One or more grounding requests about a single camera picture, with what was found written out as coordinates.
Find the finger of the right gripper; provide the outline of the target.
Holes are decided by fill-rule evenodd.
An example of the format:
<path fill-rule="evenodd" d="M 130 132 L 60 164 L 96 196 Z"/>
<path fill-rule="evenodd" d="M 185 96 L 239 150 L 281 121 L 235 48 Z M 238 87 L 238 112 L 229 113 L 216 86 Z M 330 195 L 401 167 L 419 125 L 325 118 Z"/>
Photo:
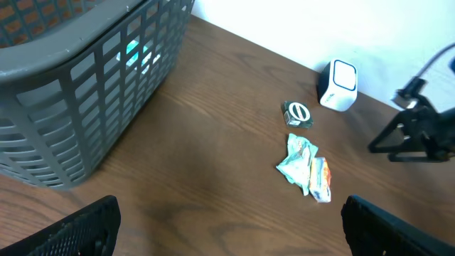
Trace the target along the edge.
<path fill-rule="evenodd" d="M 411 111 L 399 112 L 368 145 L 371 153 L 408 153 L 412 151 L 409 125 Z"/>

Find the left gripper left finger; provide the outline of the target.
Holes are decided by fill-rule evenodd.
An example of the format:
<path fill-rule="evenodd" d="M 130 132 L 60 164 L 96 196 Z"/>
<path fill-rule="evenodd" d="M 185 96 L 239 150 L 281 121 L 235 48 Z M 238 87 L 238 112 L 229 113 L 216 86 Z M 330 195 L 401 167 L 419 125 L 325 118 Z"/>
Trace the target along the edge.
<path fill-rule="evenodd" d="M 111 256 L 120 224 L 117 198 L 105 196 L 1 249 L 1 256 Z"/>

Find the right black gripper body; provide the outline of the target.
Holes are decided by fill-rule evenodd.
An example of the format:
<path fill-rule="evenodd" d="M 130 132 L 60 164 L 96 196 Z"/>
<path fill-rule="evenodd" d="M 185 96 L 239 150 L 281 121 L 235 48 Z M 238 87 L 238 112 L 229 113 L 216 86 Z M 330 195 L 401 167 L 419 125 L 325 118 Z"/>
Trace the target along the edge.
<path fill-rule="evenodd" d="M 392 120 L 403 142 L 389 153 L 393 162 L 442 163 L 454 158 L 454 110 L 403 110 Z"/>

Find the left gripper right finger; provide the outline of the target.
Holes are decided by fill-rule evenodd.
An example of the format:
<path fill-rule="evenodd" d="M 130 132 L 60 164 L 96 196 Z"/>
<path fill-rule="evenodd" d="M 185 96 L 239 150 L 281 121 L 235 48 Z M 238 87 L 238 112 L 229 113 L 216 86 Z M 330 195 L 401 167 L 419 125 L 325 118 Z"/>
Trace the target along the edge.
<path fill-rule="evenodd" d="M 454 255 L 454 246 L 417 229 L 357 195 L 341 210 L 343 232 L 353 256 Z"/>

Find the small orange snack packet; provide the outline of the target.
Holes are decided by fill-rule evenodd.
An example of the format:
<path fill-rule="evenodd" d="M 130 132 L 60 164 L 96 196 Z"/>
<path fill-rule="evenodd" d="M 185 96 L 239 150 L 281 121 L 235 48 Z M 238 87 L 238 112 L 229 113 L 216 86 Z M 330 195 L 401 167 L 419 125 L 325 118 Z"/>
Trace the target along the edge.
<path fill-rule="evenodd" d="M 331 172 L 324 157 L 312 159 L 309 191 L 318 203 L 331 202 Z"/>

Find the teal wet wipes pack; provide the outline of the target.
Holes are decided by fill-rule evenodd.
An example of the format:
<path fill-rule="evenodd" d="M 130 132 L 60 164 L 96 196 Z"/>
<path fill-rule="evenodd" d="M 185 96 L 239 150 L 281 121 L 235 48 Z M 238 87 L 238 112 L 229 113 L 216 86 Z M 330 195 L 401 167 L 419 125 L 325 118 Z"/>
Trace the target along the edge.
<path fill-rule="evenodd" d="M 289 134 L 287 140 L 287 157 L 276 168 L 290 184 L 302 189 L 303 195 L 309 194 L 309 177 L 311 162 L 319 148 L 305 137 Z"/>

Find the green round-label ointment box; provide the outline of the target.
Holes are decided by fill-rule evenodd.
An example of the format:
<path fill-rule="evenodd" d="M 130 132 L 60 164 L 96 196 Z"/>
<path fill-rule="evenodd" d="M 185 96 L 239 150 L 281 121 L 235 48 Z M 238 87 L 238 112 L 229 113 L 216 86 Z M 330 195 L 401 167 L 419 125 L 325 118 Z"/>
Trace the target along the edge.
<path fill-rule="evenodd" d="M 310 128 L 313 119 L 308 107 L 300 102 L 285 101 L 281 106 L 284 121 L 288 127 Z"/>

